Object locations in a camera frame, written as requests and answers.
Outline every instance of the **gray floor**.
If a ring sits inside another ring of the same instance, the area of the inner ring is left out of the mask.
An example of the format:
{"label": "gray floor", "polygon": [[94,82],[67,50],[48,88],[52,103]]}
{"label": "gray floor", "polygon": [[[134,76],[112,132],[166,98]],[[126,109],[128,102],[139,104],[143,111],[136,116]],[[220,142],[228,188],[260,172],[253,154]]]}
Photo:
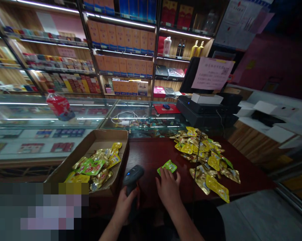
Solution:
{"label": "gray floor", "polygon": [[302,241],[302,216],[273,190],[218,207],[227,241]]}

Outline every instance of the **hand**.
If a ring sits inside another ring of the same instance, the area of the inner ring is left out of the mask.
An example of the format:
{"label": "hand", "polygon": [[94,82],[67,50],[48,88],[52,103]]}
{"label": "hand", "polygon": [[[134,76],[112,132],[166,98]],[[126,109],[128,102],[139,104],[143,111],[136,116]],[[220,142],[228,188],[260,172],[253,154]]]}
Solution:
{"label": "hand", "polygon": [[165,168],[160,168],[160,173],[161,183],[157,177],[155,178],[158,194],[163,205],[170,212],[170,210],[175,210],[182,204],[179,192],[181,177],[177,172],[177,179],[174,180],[173,174]]}
{"label": "hand", "polygon": [[120,225],[123,225],[125,221],[128,219],[130,210],[131,210],[131,204],[134,200],[134,198],[138,195],[139,190],[138,188],[134,189],[129,196],[127,196],[127,186],[122,188],[117,206],[115,208],[114,215],[112,219],[117,222]]}

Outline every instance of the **red plastic bottle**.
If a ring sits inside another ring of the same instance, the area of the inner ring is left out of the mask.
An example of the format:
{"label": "red plastic bottle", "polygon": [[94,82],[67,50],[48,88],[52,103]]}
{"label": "red plastic bottle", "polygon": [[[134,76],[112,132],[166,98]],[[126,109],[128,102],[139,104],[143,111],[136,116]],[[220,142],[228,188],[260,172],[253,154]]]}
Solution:
{"label": "red plastic bottle", "polygon": [[75,113],[70,109],[70,103],[63,96],[55,93],[55,90],[49,89],[46,102],[60,121],[69,121],[75,117]]}

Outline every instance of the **qr code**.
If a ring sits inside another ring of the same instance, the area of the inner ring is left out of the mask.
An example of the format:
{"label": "qr code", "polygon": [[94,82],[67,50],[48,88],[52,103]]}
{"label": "qr code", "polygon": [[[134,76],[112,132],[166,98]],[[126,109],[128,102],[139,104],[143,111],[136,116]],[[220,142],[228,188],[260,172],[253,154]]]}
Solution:
{"label": "qr code", "polygon": [[228,74],[228,71],[229,71],[229,68],[223,68],[222,70],[222,75],[227,75]]}

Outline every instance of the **barcode scanner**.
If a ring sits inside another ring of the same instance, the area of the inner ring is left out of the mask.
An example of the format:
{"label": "barcode scanner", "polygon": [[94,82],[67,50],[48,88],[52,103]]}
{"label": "barcode scanner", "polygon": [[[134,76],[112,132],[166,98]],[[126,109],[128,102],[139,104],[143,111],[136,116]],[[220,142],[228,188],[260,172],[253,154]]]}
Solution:
{"label": "barcode scanner", "polygon": [[[135,165],[130,171],[127,172],[127,174],[124,176],[123,179],[123,186],[127,186],[127,196],[130,195],[130,193],[136,189],[138,180],[143,176],[144,169],[142,166]],[[136,215],[137,212],[137,200],[138,197],[135,197],[135,199],[132,202],[131,205],[131,211],[129,214],[129,222],[131,222]]]}

